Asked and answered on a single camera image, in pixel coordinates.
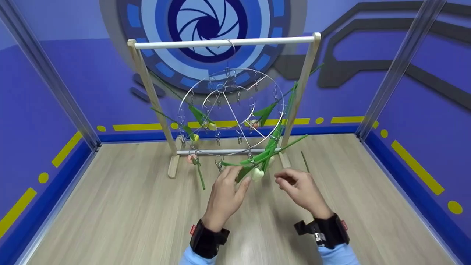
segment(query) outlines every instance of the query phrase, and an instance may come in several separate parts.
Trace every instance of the hook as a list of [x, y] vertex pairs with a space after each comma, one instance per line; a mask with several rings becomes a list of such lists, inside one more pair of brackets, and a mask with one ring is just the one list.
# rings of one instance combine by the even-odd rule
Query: hook
[[232, 45], [232, 49], [234, 50], [234, 54], [236, 54], [236, 47], [234, 46], [232, 41], [230, 39], [225, 39], [225, 40], [228, 41]]

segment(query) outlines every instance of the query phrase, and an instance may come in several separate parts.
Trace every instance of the circular wall graphic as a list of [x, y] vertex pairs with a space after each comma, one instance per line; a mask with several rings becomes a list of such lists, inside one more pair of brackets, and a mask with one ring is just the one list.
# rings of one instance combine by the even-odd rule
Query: circular wall graphic
[[[137, 42], [201, 41], [287, 36], [289, 0], [117, 0], [122, 29]], [[189, 90], [199, 80], [226, 68], [266, 72], [283, 45], [220, 46], [142, 50], [147, 67], [166, 82]], [[257, 76], [235, 73], [245, 86]], [[215, 76], [210, 87], [224, 82]], [[208, 82], [194, 89], [210, 93]]]

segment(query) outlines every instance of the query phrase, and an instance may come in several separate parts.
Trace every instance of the wooden frame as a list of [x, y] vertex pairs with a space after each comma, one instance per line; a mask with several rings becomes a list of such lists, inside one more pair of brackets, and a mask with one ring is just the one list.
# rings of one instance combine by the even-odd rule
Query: wooden frame
[[[281, 144], [278, 143], [278, 147], [284, 147], [288, 144], [291, 131], [294, 125], [294, 119], [298, 113], [298, 108], [301, 102], [304, 89], [308, 82], [309, 74], [316, 58], [316, 53], [319, 48], [321, 40], [320, 33], [312, 34], [312, 37], [287, 37], [287, 38], [265, 38], [265, 39], [241, 39], [241, 40], [214, 40], [214, 41], [179, 41], [179, 42], [150, 42], [150, 43], [137, 43], [135, 39], [128, 40], [128, 49], [131, 53], [132, 60], [136, 67], [137, 72], [142, 78], [146, 92], [150, 98], [152, 107], [156, 110], [163, 112], [160, 106], [159, 99], [154, 90], [154, 84], [150, 78], [149, 72], [147, 71], [146, 64], [142, 58], [140, 49], [167, 49], [167, 48], [183, 48], [183, 47], [210, 47], [210, 46], [232, 46], [232, 45], [260, 45], [260, 44], [288, 44], [288, 43], [309, 43], [308, 52], [304, 59], [304, 63], [301, 70], [300, 79], [298, 81], [298, 87], [295, 90], [295, 97], [293, 105], [288, 113], [287, 124], [285, 127], [284, 135], [280, 139]], [[177, 151], [181, 149], [181, 141], [177, 137], [175, 140], [170, 131], [170, 127], [167, 124], [167, 120], [164, 116], [156, 113], [157, 119], [162, 126], [165, 139], [169, 144], [171, 150], [171, 159], [169, 163], [168, 176], [172, 179], [176, 178], [177, 167], [179, 161], [179, 154]], [[290, 167], [291, 163], [286, 154], [279, 153], [283, 167]]]

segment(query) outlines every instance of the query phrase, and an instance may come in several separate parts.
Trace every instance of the black wrist strap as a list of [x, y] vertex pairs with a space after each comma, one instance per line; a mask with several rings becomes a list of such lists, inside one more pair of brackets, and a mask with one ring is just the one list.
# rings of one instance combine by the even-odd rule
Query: black wrist strap
[[226, 244], [229, 233], [230, 231], [224, 228], [220, 232], [213, 232], [207, 229], [200, 219], [191, 237], [190, 247], [193, 252], [204, 258], [213, 258], [218, 254], [219, 245]]
[[337, 214], [334, 214], [326, 220], [315, 219], [309, 224], [306, 224], [304, 221], [300, 221], [294, 225], [294, 228], [298, 235], [314, 235], [318, 246], [333, 249], [337, 245], [350, 243], [347, 231], [343, 227]]

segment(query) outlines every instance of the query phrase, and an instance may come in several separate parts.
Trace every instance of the blue wall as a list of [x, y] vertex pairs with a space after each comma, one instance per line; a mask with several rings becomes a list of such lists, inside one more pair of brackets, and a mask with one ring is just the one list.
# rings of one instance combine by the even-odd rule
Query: blue wall
[[0, 264], [7, 265], [90, 149], [1, 21], [0, 39]]
[[[163, 134], [157, 129], [146, 129], [141, 124], [154, 124], [157, 119], [150, 105], [130, 94], [130, 87], [137, 85], [132, 80], [133, 71], [129, 62], [124, 58], [119, 48], [125, 45], [126, 38], [116, 39], [111, 34], [110, 24], [121, 25], [126, 17], [115, 16], [112, 21], [104, 21], [100, 12], [98, 1], [14, 1], [24, 15], [26, 21], [41, 41], [47, 55], [56, 66], [59, 74], [71, 91], [86, 117], [96, 129], [103, 141], [119, 140], [151, 140], [162, 139]], [[350, 17], [327, 32], [327, 28], [336, 21], [342, 20], [342, 16], [353, 9], [358, 0], [348, 1], [284, 1], [285, 15], [291, 9], [289, 21], [280, 22], [282, 27], [291, 25], [293, 30], [289, 36], [311, 35], [313, 32], [324, 32], [323, 42], [316, 64], [324, 61], [326, 47], [330, 38], [342, 28], [348, 26], [354, 19], [368, 18], [413, 18], [418, 8], [411, 10], [378, 9], [375, 11], [359, 10], [350, 14]], [[374, 29], [369, 31], [352, 31], [335, 45], [334, 54], [339, 60], [392, 60], [402, 39], [406, 28], [399, 30]], [[284, 53], [288, 56], [305, 54], [306, 45], [298, 45], [296, 48], [285, 47]], [[184, 63], [192, 64], [189, 59]], [[280, 74], [278, 66], [273, 64], [270, 71], [274, 71], [276, 82], [283, 91], [292, 87], [297, 78], [285, 78]], [[328, 75], [327, 72], [314, 74], [308, 82], [305, 97], [300, 105], [299, 120], [295, 129], [300, 133], [333, 133], [354, 132], [355, 126], [361, 121], [366, 112], [376, 89], [383, 79], [386, 69], [380, 71], [359, 71], [356, 75], [336, 87], [319, 85], [320, 75]], [[271, 89], [263, 90], [258, 96], [258, 107], [263, 108], [271, 99]], [[178, 104], [180, 100], [167, 93], [160, 102], [166, 114], [177, 118]], [[246, 112], [247, 108], [236, 109], [236, 113]], [[333, 117], [353, 117], [332, 121]], [[214, 120], [233, 120], [227, 108], [214, 112], [211, 116]], [[186, 121], [194, 121], [189, 115]], [[116, 129], [115, 125], [136, 124], [125, 131]]]
[[[458, 16], [447, 10], [442, 10], [425, 37], [367, 143], [453, 252], [468, 264], [471, 43], [469, 38], [444, 36], [437, 26], [440, 22], [458, 25], [468, 33], [457, 37], [469, 36], [471, 14]], [[448, 32], [458, 30], [450, 26]], [[410, 75], [414, 67], [427, 73], [421, 78], [431, 74], [436, 79], [425, 78], [431, 80], [429, 84], [417, 80]], [[459, 96], [450, 95], [451, 91]]]

